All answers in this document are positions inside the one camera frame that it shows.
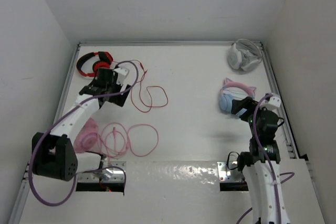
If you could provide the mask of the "white front cover board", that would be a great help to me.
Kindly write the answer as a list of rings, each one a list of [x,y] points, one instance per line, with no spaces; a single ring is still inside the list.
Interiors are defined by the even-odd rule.
[[[295,176],[282,185],[291,223],[325,223],[305,161],[281,162]],[[29,192],[19,223],[236,223],[251,207],[248,191],[220,191],[216,162],[131,162],[125,193],[76,191],[48,207]],[[57,202],[71,182],[34,178],[39,194]]]

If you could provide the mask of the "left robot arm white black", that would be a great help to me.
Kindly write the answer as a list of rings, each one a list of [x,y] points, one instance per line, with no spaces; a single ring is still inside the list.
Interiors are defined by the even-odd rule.
[[[79,92],[75,103],[45,133],[32,138],[32,156],[28,174],[70,181],[77,173],[100,167],[101,155],[75,152],[75,140],[89,118],[106,102],[123,106],[131,86],[123,82],[129,74],[124,67],[100,68],[91,85]]]

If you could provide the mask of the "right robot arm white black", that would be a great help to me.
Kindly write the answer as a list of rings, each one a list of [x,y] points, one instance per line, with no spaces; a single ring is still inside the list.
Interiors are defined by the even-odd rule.
[[[282,195],[280,151],[275,135],[284,123],[275,112],[280,97],[265,95],[260,101],[251,97],[233,100],[231,113],[249,124],[249,151],[241,152],[237,170],[242,173],[250,194],[253,223],[290,223]]]

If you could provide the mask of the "blue pink cat-ear headphones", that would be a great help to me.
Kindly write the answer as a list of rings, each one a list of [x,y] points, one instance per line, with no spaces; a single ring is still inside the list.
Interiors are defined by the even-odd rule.
[[[256,87],[247,86],[241,82],[225,78],[219,92],[218,104],[222,112],[231,113],[232,100],[242,100],[246,97],[255,98]]]

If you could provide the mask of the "red black headphones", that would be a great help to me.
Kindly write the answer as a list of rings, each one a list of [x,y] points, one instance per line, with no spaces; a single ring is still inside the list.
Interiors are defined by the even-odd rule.
[[[92,72],[83,72],[82,71],[83,65],[88,60],[94,57],[98,57],[99,60],[92,65]],[[96,73],[98,73],[99,68],[110,68],[112,63],[113,63],[113,57],[109,52],[107,51],[90,52],[79,58],[79,60],[76,63],[76,68],[81,76],[93,78],[96,76]]]

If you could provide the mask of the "white grey headphones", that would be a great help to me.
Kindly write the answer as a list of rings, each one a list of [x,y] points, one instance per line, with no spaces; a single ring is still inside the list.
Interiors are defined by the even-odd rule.
[[[238,39],[230,47],[227,60],[231,68],[250,72],[262,62],[259,47],[248,39]]]

